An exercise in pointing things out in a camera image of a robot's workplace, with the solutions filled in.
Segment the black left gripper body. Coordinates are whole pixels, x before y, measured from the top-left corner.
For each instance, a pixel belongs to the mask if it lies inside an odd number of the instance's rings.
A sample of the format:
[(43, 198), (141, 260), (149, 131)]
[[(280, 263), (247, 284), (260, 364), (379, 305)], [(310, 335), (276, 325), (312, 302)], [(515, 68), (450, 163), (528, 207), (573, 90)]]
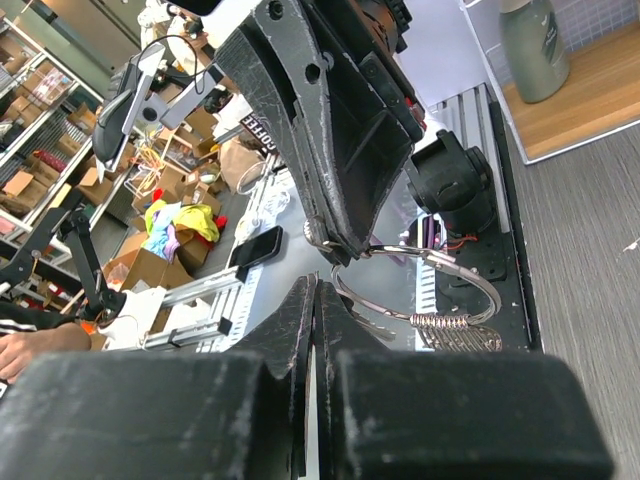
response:
[(304, 1), (320, 48), (346, 57), (384, 101), (412, 142), (423, 138), (425, 110), (393, 55), (412, 16), (403, 1)]

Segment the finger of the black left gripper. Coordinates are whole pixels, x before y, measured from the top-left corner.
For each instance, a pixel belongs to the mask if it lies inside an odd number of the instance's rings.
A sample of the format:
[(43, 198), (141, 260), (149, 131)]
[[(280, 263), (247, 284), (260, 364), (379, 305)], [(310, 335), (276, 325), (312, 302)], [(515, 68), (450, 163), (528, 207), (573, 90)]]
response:
[(215, 60), (285, 160), (311, 243), (328, 260), (349, 259), (327, 74), (302, 2), (257, 2), (217, 48)]
[(328, 80), (334, 152), (350, 228), (347, 260), (352, 260), (368, 249), (382, 203), (415, 142), (352, 62), (316, 41)]

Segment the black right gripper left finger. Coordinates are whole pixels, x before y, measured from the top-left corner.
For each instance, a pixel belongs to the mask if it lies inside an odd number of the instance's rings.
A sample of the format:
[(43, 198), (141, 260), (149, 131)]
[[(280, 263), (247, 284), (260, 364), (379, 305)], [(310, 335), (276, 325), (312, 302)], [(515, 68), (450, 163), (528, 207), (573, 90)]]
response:
[(222, 353), (48, 354), (1, 408), (5, 479), (296, 479), (317, 279)]

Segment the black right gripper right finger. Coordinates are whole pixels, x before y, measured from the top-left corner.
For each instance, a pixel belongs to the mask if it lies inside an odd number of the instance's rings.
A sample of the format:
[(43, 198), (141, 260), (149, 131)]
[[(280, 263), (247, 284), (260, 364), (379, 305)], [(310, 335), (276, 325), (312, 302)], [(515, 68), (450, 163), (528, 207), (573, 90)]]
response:
[(323, 479), (609, 479), (615, 463), (557, 357), (394, 351), (327, 283), (315, 299)]

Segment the silver keyring with clips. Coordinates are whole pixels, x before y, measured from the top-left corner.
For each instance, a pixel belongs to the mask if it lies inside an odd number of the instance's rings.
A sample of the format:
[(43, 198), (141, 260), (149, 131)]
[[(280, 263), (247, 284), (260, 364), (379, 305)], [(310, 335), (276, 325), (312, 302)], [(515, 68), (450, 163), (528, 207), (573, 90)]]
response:
[(416, 350), (499, 351), (506, 346), (509, 255), (499, 227), (454, 237), (439, 216), (390, 210), (369, 252), (326, 274), (379, 336), (406, 332)]

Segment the person's hand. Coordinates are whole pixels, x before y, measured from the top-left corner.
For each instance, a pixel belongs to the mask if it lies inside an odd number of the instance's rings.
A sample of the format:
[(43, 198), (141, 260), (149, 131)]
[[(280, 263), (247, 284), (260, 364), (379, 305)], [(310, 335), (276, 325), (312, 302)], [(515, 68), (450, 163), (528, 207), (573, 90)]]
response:
[(42, 354), (88, 351), (90, 347), (90, 336), (75, 323), (9, 334), (1, 338), (1, 380), (15, 383), (32, 361)]

